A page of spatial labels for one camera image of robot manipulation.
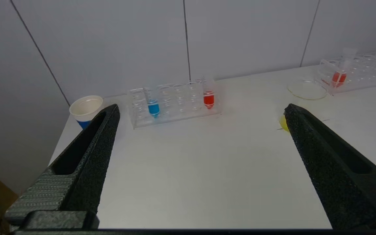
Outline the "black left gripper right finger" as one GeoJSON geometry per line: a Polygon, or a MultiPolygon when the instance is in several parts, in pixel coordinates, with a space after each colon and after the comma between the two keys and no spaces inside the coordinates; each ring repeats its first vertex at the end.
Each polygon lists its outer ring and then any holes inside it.
{"type": "Polygon", "coordinates": [[[308,110],[286,124],[333,229],[376,229],[376,165],[308,110]]]}

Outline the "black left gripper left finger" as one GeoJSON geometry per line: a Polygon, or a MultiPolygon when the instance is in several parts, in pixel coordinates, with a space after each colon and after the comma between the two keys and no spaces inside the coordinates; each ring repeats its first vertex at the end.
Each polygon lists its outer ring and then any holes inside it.
{"type": "Polygon", "coordinates": [[[101,110],[9,207],[6,220],[19,226],[33,211],[97,212],[119,121],[118,105],[101,110]]]}

